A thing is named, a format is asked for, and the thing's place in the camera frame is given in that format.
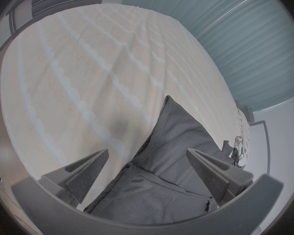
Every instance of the folded gray garment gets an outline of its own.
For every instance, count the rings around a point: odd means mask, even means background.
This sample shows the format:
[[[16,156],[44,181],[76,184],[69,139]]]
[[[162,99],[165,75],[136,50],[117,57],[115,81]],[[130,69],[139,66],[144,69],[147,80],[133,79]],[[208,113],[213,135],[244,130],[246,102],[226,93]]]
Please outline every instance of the folded gray garment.
[[[233,162],[204,127],[167,96],[148,139],[84,211],[143,225],[177,222],[215,210],[216,201],[186,157],[188,148]]]

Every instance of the bed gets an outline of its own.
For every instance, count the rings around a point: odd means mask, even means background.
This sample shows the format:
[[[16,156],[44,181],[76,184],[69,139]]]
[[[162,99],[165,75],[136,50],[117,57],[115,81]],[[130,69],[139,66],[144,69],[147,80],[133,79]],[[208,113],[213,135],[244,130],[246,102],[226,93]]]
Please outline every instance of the bed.
[[[134,6],[83,6],[31,25],[4,56],[0,92],[12,145],[34,178],[109,149],[84,207],[144,143],[166,95],[220,149],[243,134],[245,117],[200,43],[177,20]]]

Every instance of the wooden floor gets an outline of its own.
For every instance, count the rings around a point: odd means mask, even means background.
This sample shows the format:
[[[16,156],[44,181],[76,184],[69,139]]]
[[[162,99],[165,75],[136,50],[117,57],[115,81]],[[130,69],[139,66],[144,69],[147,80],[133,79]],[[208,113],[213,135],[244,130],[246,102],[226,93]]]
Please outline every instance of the wooden floor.
[[[9,45],[10,43],[0,53],[0,71],[4,54]],[[11,192],[11,186],[27,176],[29,174],[18,158],[9,139],[7,129],[4,125],[0,103],[0,177],[2,179],[2,183],[0,182],[0,200],[9,214],[13,218],[16,216],[18,220],[22,221],[32,234],[41,234],[27,218],[26,214],[19,208]]]

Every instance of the black drawstring tip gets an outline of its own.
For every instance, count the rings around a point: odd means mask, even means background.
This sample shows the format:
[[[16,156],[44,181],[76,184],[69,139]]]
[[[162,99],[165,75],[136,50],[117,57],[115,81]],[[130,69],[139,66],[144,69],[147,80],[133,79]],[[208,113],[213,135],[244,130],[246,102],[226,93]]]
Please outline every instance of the black drawstring tip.
[[[208,203],[207,203],[207,207],[205,209],[205,212],[208,212],[209,211],[209,206],[210,206],[210,201],[208,200]]]

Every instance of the teal curtain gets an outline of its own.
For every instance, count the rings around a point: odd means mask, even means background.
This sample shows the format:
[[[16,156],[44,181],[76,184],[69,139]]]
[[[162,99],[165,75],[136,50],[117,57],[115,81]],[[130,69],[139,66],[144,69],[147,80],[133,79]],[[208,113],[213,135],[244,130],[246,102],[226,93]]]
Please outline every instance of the teal curtain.
[[[197,37],[245,0],[123,0],[179,20]],[[248,0],[197,40],[234,100],[258,111],[294,96],[294,22],[278,0]]]

